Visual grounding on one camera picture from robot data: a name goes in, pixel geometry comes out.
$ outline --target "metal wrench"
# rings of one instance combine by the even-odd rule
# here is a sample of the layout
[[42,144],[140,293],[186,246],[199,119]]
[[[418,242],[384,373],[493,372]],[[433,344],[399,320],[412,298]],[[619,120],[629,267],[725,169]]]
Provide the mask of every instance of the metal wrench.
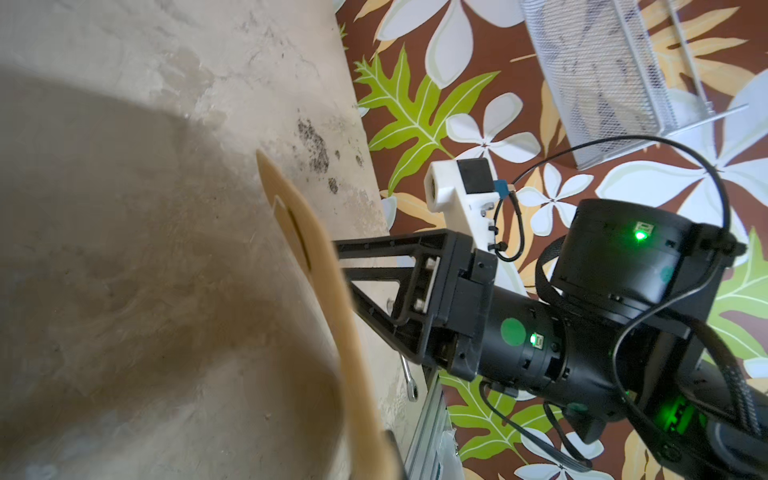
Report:
[[401,354],[400,362],[402,362],[402,372],[406,375],[406,391],[408,392],[408,400],[411,402],[419,401],[419,388],[416,386],[416,382],[411,375],[411,366],[408,364],[408,360]]
[[[392,315],[392,308],[395,305],[395,300],[389,299],[386,301],[386,309],[389,315]],[[400,362],[402,363],[402,373],[406,376],[406,391],[408,393],[408,400],[411,402],[419,401],[419,387],[416,386],[416,382],[411,375],[411,366],[408,364],[408,360],[400,354]]]

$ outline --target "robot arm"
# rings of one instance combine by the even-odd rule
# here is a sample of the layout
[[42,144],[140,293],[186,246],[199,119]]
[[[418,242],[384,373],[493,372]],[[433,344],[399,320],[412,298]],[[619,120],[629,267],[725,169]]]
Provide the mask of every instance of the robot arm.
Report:
[[[413,268],[346,271],[358,314],[392,348],[463,379],[482,375],[499,392],[526,389],[560,406],[585,443],[607,422],[628,418],[659,463],[686,478],[768,475],[768,398],[743,379],[723,381],[733,365],[718,372],[700,361],[702,339],[710,350],[715,343],[697,326],[706,322],[727,265],[713,257],[732,260],[739,253],[732,237],[728,250],[718,227],[641,205],[584,200],[568,235],[539,259],[543,303],[495,284],[498,259],[487,251],[492,223],[483,215],[491,201],[483,200],[498,193],[487,184],[485,191],[467,188],[457,162],[448,163],[432,164],[426,192],[430,208],[442,209],[459,231],[336,243],[340,258],[415,258]],[[559,257],[552,284],[541,270],[549,257]],[[690,289],[712,265],[713,281],[653,315],[621,344],[616,370],[632,400],[621,395],[611,375],[617,334]],[[392,314],[352,280],[398,281]],[[734,399],[749,400],[758,433],[740,422],[745,408]]]

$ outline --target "black cable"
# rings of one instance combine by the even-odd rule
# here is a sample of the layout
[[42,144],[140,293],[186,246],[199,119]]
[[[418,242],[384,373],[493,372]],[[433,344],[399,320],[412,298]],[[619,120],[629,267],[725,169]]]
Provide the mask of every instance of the black cable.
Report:
[[734,425],[738,424],[738,420],[736,420],[736,417],[731,415],[728,412],[724,412],[721,409],[718,409],[716,406],[712,406],[708,403],[702,402],[696,397],[696,394],[691,392],[689,389],[677,386],[678,389],[680,389],[680,393],[683,394],[683,396],[691,403],[693,403],[695,406],[699,407],[699,409],[703,412],[707,412],[711,415],[719,416],[723,419],[726,419],[727,421],[733,423]]
[[693,330],[696,337],[707,348],[715,365],[723,374],[730,397],[736,403],[734,409],[737,414],[737,423],[745,431],[752,432],[753,435],[759,437],[762,434],[760,421],[757,419],[757,411],[752,401],[750,387],[744,380],[736,357],[733,356],[723,339],[715,333],[712,327],[692,316],[685,316],[684,319],[686,325]]
[[480,390],[480,398],[482,399],[482,401],[483,401],[483,403],[485,404],[485,406],[487,406],[488,408],[490,408],[490,409],[491,409],[491,412],[493,412],[493,413],[494,413],[494,414],[496,414],[496,415],[497,415],[499,418],[501,418],[503,422],[506,422],[506,423],[508,423],[509,425],[511,425],[511,427],[512,427],[513,429],[515,429],[515,430],[517,430],[518,432],[520,432],[520,435],[523,435],[525,438],[527,438],[527,439],[528,439],[528,440],[530,440],[531,442],[535,443],[537,447],[539,447],[540,449],[542,449],[542,450],[544,450],[545,452],[547,452],[547,453],[548,453],[548,454],[549,454],[549,455],[550,455],[552,458],[554,458],[555,460],[557,460],[558,462],[560,462],[560,465],[562,465],[562,466],[564,466],[564,467],[567,467],[567,468],[569,468],[569,469],[571,469],[571,470],[574,470],[574,471],[576,471],[576,472],[580,472],[580,473],[586,473],[586,472],[589,472],[590,470],[592,470],[592,462],[589,462],[589,461],[588,461],[588,462],[589,462],[589,466],[586,466],[586,465],[583,465],[583,464],[581,464],[580,462],[578,462],[578,461],[577,461],[577,460],[575,460],[574,458],[571,458],[571,457],[569,457],[568,455],[566,455],[566,454],[564,454],[563,452],[561,452],[560,450],[557,450],[557,449],[556,449],[555,447],[553,447],[552,445],[549,445],[549,444],[548,444],[547,442],[545,442],[544,440],[540,439],[540,438],[539,438],[539,437],[537,437],[536,435],[533,435],[533,434],[532,434],[532,433],[530,433],[528,430],[524,429],[523,427],[521,427],[521,426],[520,426],[520,425],[518,425],[517,423],[515,423],[515,422],[513,422],[512,420],[508,419],[508,418],[507,418],[507,417],[506,417],[506,416],[505,416],[503,413],[499,412],[499,411],[498,411],[498,410],[497,410],[497,409],[496,409],[496,408],[495,408],[493,405],[491,405],[491,403],[488,401],[488,397],[487,397],[487,395],[485,394],[485,387],[486,387],[486,386],[490,388],[490,387],[491,387],[491,383],[490,383],[490,382],[488,382],[487,380],[483,380],[482,382],[480,382],[480,385],[479,385],[479,390]]
[[707,284],[712,280],[713,274],[717,271],[717,267],[719,265],[720,265],[720,256],[715,255],[715,258],[712,260],[712,263],[710,263],[709,267],[707,268],[707,271],[704,273],[702,277],[703,279],[699,282],[698,285],[690,288],[689,290],[678,293],[676,296],[673,296],[670,299],[667,299],[662,303],[658,303],[657,305],[652,306],[648,310],[645,310],[645,312],[638,315],[637,317],[635,317],[635,319],[633,319],[631,322],[625,325],[624,328],[621,329],[619,333],[616,335],[616,340],[614,341],[614,348],[611,350],[611,380],[614,383],[614,388],[619,393],[621,400],[627,405],[627,407],[630,410],[632,410],[632,412],[638,418],[645,421],[649,426],[651,426],[654,429],[656,428],[655,424],[629,398],[627,391],[624,388],[624,385],[621,383],[621,379],[619,379],[618,365],[617,365],[618,351],[621,347],[621,344],[624,342],[624,339],[627,338],[627,335],[629,335],[629,333],[632,330],[634,330],[637,326],[639,326],[642,322],[656,315],[661,310],[668,308],[673,303],[676,303],[677,301],[682,300],[687,296],[693,295],[694,293],[699,292],[705,286],[707,286]]
[[571,443],[571,440],[568,440],[565,432],[563,432],[563,428],[560,426],[560,422],[558,422],[558,419],[555,418],[554,413],[552,413],[551,403],[548,400],[544,401],[544,414],[554,427],[554,430],[558,433],[560,441],[563,442],[563,446],[568,450],[568,453],[571,454],[571,457],[575,458],[578,462],[585,464],[589,468],[592,468],[592,461],[589,458],[584,457],[574,444]]
[[701,154],[696,152],[691,147],[678,143],[674,140],[669,140],[668,138],[664,138],[664,137],[656,137],[654,135],[618,135],[616,137],[607,137],[607,138],[601,138],[599,140],[588,141],[581,145],[576,145],[575,147],[566,148],[562,152],[558,152],[554,155],[551,155],[550,157],[545,158],[542,161],[539,161],[533,167],[530,167],[523,173],[519,174],[512,181],[512,185],[513,186],[516,185],[520,180],[522,180],[522,178],[525,175],[530,174],[533,170],[536,170],[536,168],[540,167],[541,165],[544,165],[553,161],[555,158],[561,157],[565,154],[570,154],[572,151],[580,150],[586,147],[591,147],[592,145],[604,144],[609,141],[621,141],[621,140],[654,141],[660,144],[666,144],[666,145],[670,145],[671,147],[675,147],[676,149],[682,150],[685,153],[689,154],[691,157],[693,157],[694,160],[696,160],[704,168],[704,170],[707,171],[710,177],[712,177],[712,180],[715,183],[715,187],[717,188],[717,193],[720,195],[720,202],[722,202],[723,204],[723,229],[725,229],[726,232],[730,231],[730,203],[728,201],[728,193],[725,190],[725,184],[723,183],[723,179],[721,179],[720,175],[717,174],[717,169],[713,167],[707,161],[707,159],[702,157]]
[[[520,256],[523,254],[523,250],[525,249],[525,228],[523,227],[523,215],[520,212],[520,203],[518,202],[518,196],[515,195],[515,191],[512,190],[509,192],[509,200],[512,202],[512,208],[515,209],[515,215],[518,218],[518,228],[520,230],[520,246],[518,247],[518,252],[513,255],[512,257],[505,257],[502,255],[502,250],[506,250],[506,248],[502,248],[505,244],[497,243],[496,248],[494,251],[496,252],[496,256],[499,260],[505,261],[505,262],[514,262]],[[498,204],[496,205],[496,212],[493,214],[493,228],[494,231],[496,231],[496,220],[498,219],[498,213],[502,210],[502,202],[504,199],[501,199],[498,201]]]
[[[728,201],[728,193],[725,190],[725,184],[723,183],[723,180],[720,178],[720,175],[717,174],[717,169],[713,167],[707,159],[701,156],[698,152],[696,152],[694,149],[688,147],[687,145],[683,145],[681,143],[678,143],[673,140],[669,140],[664,137],[656,137],[654,135],[618,135],[616,137],[607,137],[607,138],[601,138],[599,140],[593,140],[586,143],[583,143],[581,145],[576,145],[575,147],[567,148],[561,152],[558,152],[554,155],[551,155],[550,157],[545,158],[542,161],[537,162],[532,167],[529,167],[526,171],[519,174],[511,183],[512,187],[522,180],[525,175],[530,174],[533,170],[536,170],[541,165],[547,164],[551,161],[553,161],[555,158],[562,157],[565,154],[570,154],[573,151],[580,150],[582,148],[591,147],[592,145],[597,144],[603,144],[609,141],[622,141],[622,140],[648,140],[648,141],[655,141],[660,144],[667,144],[671,147],[675,147],[678,150],[682,150],[685,153],[689,154],[691,157],[693,157],[699,164],[704,168],[704,170],[707,171],[707,173],[712,177],[712,180],[715,183],[715,188],[717,189],[717,193],[720,195],[720,201],[723,204],[723,229],[725,229],[726,232],[730,231],[730,202]],[[512,201],[512,206],[515,208],[515,215],[518,216],[518,225],[520,226],[520,248],[518,249],[518,252],[513,257],[504,257],[500,250],[501,248],[495,248],[496,256],[505,262],[513,262],[517,260],[523,253],[524,245],[525,245],[525,232],[523,230],[523,219],[522,215],[520,214],[520,205],[518,203],[517,195],[515,195],[514,190],[509,192],[509,199]],[[498,230],[496,229],[496,220],[498,219],[498,213],[502,208],[502,201],[503,199],[500,199],[498,201],[498,205],[496,206],[496,212],[493,216],[493,227],[496,232]]]

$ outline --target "brown floral fabric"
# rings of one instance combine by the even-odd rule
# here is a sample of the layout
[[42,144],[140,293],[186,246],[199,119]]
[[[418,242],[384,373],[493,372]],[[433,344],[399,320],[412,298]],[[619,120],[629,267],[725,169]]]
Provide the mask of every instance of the brown floral fabric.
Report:
[[[569,146],[518,1],[335,1],[391,233],[445,226],[442,215],[428,212],[425,205],[423,179],[431,161],[489,155],[498,177],[512,179],[532,162]],[[663,0],[638,4],[670,101],[684,111],[692,108],[695,89],[665,5]],[[715,111],[750,104],[676,140],[717,166],[733,207],[732,231],[749,246],[726,275],[709,323],[743,360],[750,383],[766,391],[768,4],[677,0],[675,5]],[[584,198],[634,201],[718,223],[712,185],[702,172],[675,150],[658,146],[583,171],[575,168],[570,155],[537,169],[524,180],[527,246],[514,274],[535,294],[538,255],[567,233],[573,206]],[[506,227],[511,209],[502,212],[503,240],[515,252],[517,229]],[[587,478],[552,465],[508,425],[495,422],[478,403],[476,382],[444,380],[468,478]],[[496,401],[505,413],[530,422],[560,447],[557,436],[541,423],[540,399]],[[562,425],[569,431],[566,422]],[[609,425],[600,442],[599,448],[585,446],[594,454],[592,473],[600,474],[589,478],[675,478],[659,468],[628,422]]]

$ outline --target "metal mesh basket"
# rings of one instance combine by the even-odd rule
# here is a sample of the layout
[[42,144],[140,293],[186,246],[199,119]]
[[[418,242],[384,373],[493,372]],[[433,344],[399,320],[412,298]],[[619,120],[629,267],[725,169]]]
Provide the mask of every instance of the metal mesh basket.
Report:
[[[677,128],[636,0],[523,0],[522,8],[572,145]],[[574,156],[583,169],[649,143],[608,142]]]

